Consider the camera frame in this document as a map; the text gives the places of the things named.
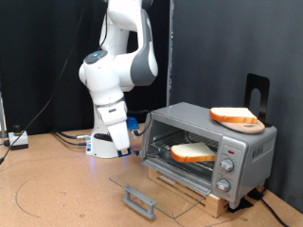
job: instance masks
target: metal pole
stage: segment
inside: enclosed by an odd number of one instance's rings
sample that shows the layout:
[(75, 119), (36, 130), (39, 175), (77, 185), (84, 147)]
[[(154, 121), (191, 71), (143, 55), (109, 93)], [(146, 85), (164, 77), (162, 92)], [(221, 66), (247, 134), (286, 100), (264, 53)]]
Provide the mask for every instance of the metal pole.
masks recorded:
[(167, 106), (170, 105), (170, 77), (172, 65), (172, 39), (173, 39), (173, 8), (174, 0), (170, 0), (170, 13), (169, 13), (169, 69), (168, 69), (168, 84), (167, 84)]
[(2, 131), (2, 138), (6, 138), (6, 127), (4, 124), (4, 112), (3, 112), (3, 105), (2, 105), (2, 93), (0, 92), (0, 123), (1, 123), (1, 131)]

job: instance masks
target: power cord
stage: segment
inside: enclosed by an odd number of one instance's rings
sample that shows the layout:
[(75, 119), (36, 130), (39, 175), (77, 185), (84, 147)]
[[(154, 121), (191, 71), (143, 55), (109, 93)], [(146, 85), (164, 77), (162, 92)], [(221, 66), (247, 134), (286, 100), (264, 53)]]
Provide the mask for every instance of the power cord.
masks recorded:
[[(85, 5), (85, 7), (83, 8), (83, 10), (82, 10), (82, 12), (81, 12), (81, 16), (80, 16), (80, 19), (79, 19), (79, 22), (78, 22), (78, 25), (77, 25), (76, 34), (78, 34), (78, 32), (79, 32), (80, 23), (81, 23), (81, 21), (82, 21), (83, 13), (84, 13), (84, 11), (86, 10), (86, 7), (87, 7), (87, 2), (86, 2), (86, 5)], [(20, 137), (23, 135), (23, 133), (24, 133), (24, 132), (29, 128), (29, 126), (38, 118), (38, 116), (46, 109), (46, 107), (48, 106), (48, 104), (49, 104), (50, 101), (52, 100), (52, 98), (53, 98), (53, 96), (55, 95), (56, 90), (57, 90), (57, 88), (58, 88), (59, 82), (60, 82), (60, 80), (61, 80), (61, 78), (62, 78), (62, 75), (63, 75), (63, 72), (64, 72), (64, 70), (65, 70), (65, 67), (66, 67), (66, 65), (67, 65), (67, 63), (68, 63), (68, 61), (69, 61), (69, 59), (70, 59), (70, 57), (71, 57), (71, 55), (72, 55), (72, 52), (73, 52), (73, 50), (74, 50), (74, 48), (75, 48), (76, 40), (77, 40), (77, 36), (75, 37), (74, 43), (73, 43), (73, 45), (72, 45), (72, 48), (71, 48), (71, 50), (70, 50), (70, 52), (69, 52), (69, 54), (68, 54), (68, 56), (67, 56), (67, 59), (66, 59), (66, 61), (65, 61), (65, 63), (64, 63), (64, 66), (63, 66), (63, 69), (62, 69), (62, 71), (61, 71), (61, 73), (60, 73), (60, 76), (59, 76), (59, 78), (58, 78), (58, 80), (57, 80), (55, 89), (54, 89), (53, 93), (51, 94), (49, 100), (46, 102), (45, 106), (38, 112), (38, 114), (29, 122), (29, 124), (28, 124), (28, 125), (26, 126), (26, 128), (22, 131), (22, 133), (18, 136), (18, 138), (12, 143), (12, 145), (9, 147), (8, 151), (6, 152), (6, 154), (0, 159), (0, 165), (4, 162), (4, 160), (5, 160), (6, 157), (8, 156), (11, 147), (20, 139)]]
[(141, 133), (139, 133), (138, 131), (134, 131), (134, 135), (135, 136), (141, 136), (143, 135), (147, 129), (150, 127), (151, 125), (151, 122), (152, 122), (152, 112), (151, 111), (148, 111), (148, 110), (144, 110), (144, 111), (128, 111), (129, 114), (142, 114), (142, 113), (148, 113), (150, 115), (150, 121), (149, 121), (149, 124), (148, 126), (145, 128), (145, 130), (143, 130)]
[(99, 46), (98, 50), (100, 50), (102, 48), (106, 38), (107, 38), (107, 9), (106, 9), (106, 13), (105, 13), (105, 37), (104, 37), (102, 44)]
[(64, 134), (63, 132), (55, 130), (55, 129), (53, 129), (51, 132), (60, 134), (61, 136), (64, 136), (65, 138), (68, 138), (68, 139), (77, 139), (77, 136), (67, 135), (67, 134)]
[(270, 205), (267, 204), (267, 202), (263, 198), (261, 198), (261, 201), (272, 212), (272, 214), (275, 216), (275, 218), (278, 220), (278, 222), (280, 222), (281, 225), (283, 225), (284, 227), (290, 227), (289, 225), (285, 224), (285, 222), (276, 214), (276, 212), (274, 211), (274, 209), (272, 207), (270, 207)]
[(67, 140), (64, 140), (62, 137), (60, 137), (56, 132), (53, 131), (53, 134), (55, 134), (58, 138), (60, 138), (62, 141), (64, 141), (65, 143), (69, 144), (69, 145), (74, 145), (74, 146), (86, 146), (86, 143), (78, 143), (78, 144), (74, 144), (71, 143)]
[(275, 216), (275, 218), (278, 220), (278, 222), (280, 222), (281, 225), (283, 225), (284, 227), (290, 227), (289, 225), (284, 223), (284, 221), (276, 214), (274, 209), (272, 207), (270, 207), (270, 205), (267, 204), (267, 202), (263, 199), (263, 196), (264, 196), (263, 193), (265, 191), (266, 191), (266, 189), (263, 192), (259, 192), (255, 188), (254, 190), (252, 190), (251, 192), (248, 193), (248, 196), (256, 201), (262, 201), (264, 203), (264, 205), (272, 212), (272, 214)]

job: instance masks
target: black curtain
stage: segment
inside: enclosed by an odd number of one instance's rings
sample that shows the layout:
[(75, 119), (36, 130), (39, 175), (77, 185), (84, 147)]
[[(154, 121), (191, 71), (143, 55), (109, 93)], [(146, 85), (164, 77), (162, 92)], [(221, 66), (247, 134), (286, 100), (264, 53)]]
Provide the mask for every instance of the black curtain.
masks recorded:
[[(242, 107), (247, 75), (267, 77), (266, 121), (277, 128), (277, 138), (266, 186), (301, 212), (302, 9), (295, 0), (175, 0), (170, 100)], [(258, 93), (253, 96), (259, 103)]]
[[(106, 9), (107, 4), (99, 0), (0, 2), (1, 91), (9, 131), (13, 124), (25, 127), (46, 104), (75, 40), (56, 95), (27, 132), (93, 127), (92, 100), (78, 72), (85, 56), (98, 49)], [(155, 1), (148, 13), (159, 75), (152, 86), (137, 87), (125, 95), (129, 110), (153, 110), (166, 103), (169, 0)], [(130, 38), (130, 50), (132, 46), (136, 46), (134, 35)], [(145, 121), (145, 115), (138, 119)]]

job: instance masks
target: toaster oven handle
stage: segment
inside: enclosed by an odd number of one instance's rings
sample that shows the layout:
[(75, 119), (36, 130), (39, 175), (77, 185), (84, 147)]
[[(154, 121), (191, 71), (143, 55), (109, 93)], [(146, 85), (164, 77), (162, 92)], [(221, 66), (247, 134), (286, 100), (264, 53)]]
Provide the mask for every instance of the toaster oven handle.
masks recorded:
[[(137, 211), (141, 215), (145, 216), (146, 218), (149, 218), (149, 219), (154, 219), (155, 218), (155, 214), (153, 212), (153, 208), (157, 204), (156, 201), (154, 201), (151, 198), (147, 197), (146, 195), (138, 192), (137, 190), (135, 190), (134, 188), (130, 187), (129, 185), (125, 185), (125, 186), (123, 186), (123, 188), (125, 189), (125, 195), (122, 198), (122, 200), (126, 204), (128, 204), (135, 211)], [(135, 203), (134, 201), (132, 201), (131, 194), (133, 194), (134, 196), (136, 196), (137, 198), (139, 198), (140, 200), (142, 200), (143, 202), (145, 202), (148, 205), (148, 210), (144, 209), (142, 206), (140, 206), (137, 203)]]

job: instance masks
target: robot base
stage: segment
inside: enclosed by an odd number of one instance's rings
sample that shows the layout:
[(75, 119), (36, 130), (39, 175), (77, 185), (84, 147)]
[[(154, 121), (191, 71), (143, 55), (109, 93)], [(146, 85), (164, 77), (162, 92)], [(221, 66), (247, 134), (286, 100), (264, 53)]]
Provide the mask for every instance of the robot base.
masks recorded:
[(98, 158), (115, 158), (118, 156), (116, 147), (113, 142), (98, 140), (92, 134), (90, 141), (87, 141), (86, 154), (94, 155)]

